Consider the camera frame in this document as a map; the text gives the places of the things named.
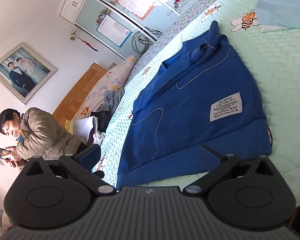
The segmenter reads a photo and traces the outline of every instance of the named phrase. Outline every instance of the orange bordered paper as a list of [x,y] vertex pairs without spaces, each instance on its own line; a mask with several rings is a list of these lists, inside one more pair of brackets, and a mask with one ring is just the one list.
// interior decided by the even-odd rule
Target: orange bordered paper
[[154,0],[115,0],[115,2],[133,13],[140,20],[144,20],[155,6]]

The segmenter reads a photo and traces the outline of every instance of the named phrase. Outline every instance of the woman's hand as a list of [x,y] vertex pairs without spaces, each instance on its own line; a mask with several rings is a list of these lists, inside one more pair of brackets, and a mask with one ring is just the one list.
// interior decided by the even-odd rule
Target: woman's hand
[[20,162],[22,158],[17,152],[17,148],[15,146],[6,147],[7,151],[11,151],[11,153],[2,155],[3,158],[7,159],[8,162],[13,163],[16,165],[17,162]]

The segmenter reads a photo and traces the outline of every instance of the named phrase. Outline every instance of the woman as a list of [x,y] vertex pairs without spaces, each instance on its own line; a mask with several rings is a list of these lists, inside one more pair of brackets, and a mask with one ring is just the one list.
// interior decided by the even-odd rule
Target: woman
[[27,58],[18,57],[16,59],[16,66],[18,66],[23,72],[30,75],[37,84],[47,75],[45,71],[37,68],[35,63]]
[[6,109],[0,114],[0,132],[17,138],[17,146],[4,158],[12,167],[21,169],[27,159],[40,155],[45,160],[56,160],[66,153],[79,153],[87,148],[72,134],[62,128],[50,113],[30,108],[20,115],[17,110]]

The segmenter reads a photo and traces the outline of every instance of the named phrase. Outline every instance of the wall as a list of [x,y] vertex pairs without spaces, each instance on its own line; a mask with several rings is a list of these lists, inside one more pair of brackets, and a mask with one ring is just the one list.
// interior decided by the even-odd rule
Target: wall
[[[71,41],[68,32],[70,26],[71,23],[53,14],[45,22],[33,24],[0,44],[0,58],[24,42],[58,69],[26,106],[0,83],[0,112],[13,108],[22,113],[30,107],[38,107],[52,113],[93,62],[103,68],[108,68],[113,62],[122,62],[121,57],[83,31],[78,31],[79,36],[99,52],[93,51],[79,40]],[[14,139],[0,134],[1,148],[15,144]],[[3,198],[17,175],[17,169],[0,160],[0,208],[3,207]]]

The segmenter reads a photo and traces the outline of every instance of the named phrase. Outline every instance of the smartphone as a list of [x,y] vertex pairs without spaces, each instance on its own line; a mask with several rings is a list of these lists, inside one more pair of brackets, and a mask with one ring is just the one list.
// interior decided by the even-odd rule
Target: smartphone
[[8,154],[8,153],[11,153],[11,151],[7,151],[6,149],[1,149],[0,148],[0,159],[5,160],[3,158],[3,154]]

